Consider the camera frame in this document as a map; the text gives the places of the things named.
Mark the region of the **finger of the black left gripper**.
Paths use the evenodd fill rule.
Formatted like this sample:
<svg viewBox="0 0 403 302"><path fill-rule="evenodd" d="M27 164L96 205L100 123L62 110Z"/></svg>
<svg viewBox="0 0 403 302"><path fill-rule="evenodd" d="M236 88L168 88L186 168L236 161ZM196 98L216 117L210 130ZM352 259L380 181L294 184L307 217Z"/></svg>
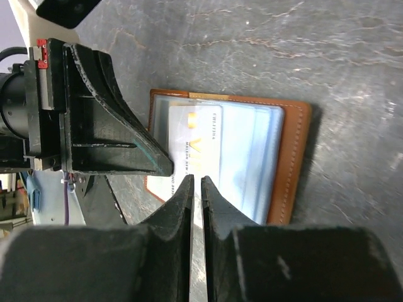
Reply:
<svg viewBox="0 0 403 302"><path fill-rule="evenodd" d="M83 174L170 176L174 164L123 100L111 57L63 46L62 168Z"/></svg>

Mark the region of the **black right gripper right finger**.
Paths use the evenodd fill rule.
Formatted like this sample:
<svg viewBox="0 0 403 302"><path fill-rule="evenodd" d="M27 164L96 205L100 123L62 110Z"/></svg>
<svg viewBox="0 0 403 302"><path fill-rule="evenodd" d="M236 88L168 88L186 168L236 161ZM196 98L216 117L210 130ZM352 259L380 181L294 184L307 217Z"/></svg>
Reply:
<svg viewBox="0 0 403 302"><path fill-rule="evenodd" d="M258 225L201 180L209 301L401 301L381 241L365 228Z"/></svg>

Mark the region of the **brown leather card holder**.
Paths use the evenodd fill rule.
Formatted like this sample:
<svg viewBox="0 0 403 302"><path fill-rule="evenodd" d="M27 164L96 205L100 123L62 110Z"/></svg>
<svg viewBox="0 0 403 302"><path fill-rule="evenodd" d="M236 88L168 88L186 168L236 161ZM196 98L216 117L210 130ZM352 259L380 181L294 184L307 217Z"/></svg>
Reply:
<svg viewBox="0 0 403 302"><path fill-rule="evenodd" d="M266 217L267 224L287 225L290 222L298 179L304 159L304 152L309 134L312 108L304 101L289 99L257 98L224 94L206 94L200 92L178 91L169 89L150 90L149 129L156 121L156 99L158 96L179 97L190 100L214 100L225 103L260 104L279 106L285 110L281 132L277 170L271 203Z"/></svg>

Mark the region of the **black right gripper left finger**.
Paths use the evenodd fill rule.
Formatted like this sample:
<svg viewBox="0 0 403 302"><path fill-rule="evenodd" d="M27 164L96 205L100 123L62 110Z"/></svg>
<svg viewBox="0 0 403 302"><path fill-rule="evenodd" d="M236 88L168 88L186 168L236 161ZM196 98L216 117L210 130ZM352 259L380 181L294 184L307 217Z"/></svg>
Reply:
<svg viewBox="0 0 403 302"><path fill-rule="evenodd" d="M1 244L2 301L188 301L194 177L141 223L33 226Z"/></svg>

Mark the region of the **silver VIP credit card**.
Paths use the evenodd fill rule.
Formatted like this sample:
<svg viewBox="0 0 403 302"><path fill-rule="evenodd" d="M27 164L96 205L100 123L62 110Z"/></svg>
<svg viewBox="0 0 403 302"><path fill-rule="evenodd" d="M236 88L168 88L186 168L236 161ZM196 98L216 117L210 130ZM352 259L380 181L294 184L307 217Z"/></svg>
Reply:
<svg viewBox="0 0 403 302"><path fill-rule="evenodd" d="M201 178L219 182L222 138L222 107L172 106L168 111L167 146L174 162L169 177L148 176L146 188L167 201L189 174L195 178L195 220L202 223Z"/></svg>

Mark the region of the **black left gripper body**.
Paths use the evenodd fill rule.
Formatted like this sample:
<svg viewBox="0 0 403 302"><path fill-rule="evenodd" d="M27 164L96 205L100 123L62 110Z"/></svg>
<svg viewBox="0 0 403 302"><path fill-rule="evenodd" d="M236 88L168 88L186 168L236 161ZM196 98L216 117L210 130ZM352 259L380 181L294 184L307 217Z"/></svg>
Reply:
<svg viewBox="0 0 403 302"><path fill-rule="evenodd" d="M4 60L27 55L1 73L1 172L59 170L60 116L66 112L64 43L38 39L32 47L9 47Z"/></svg>

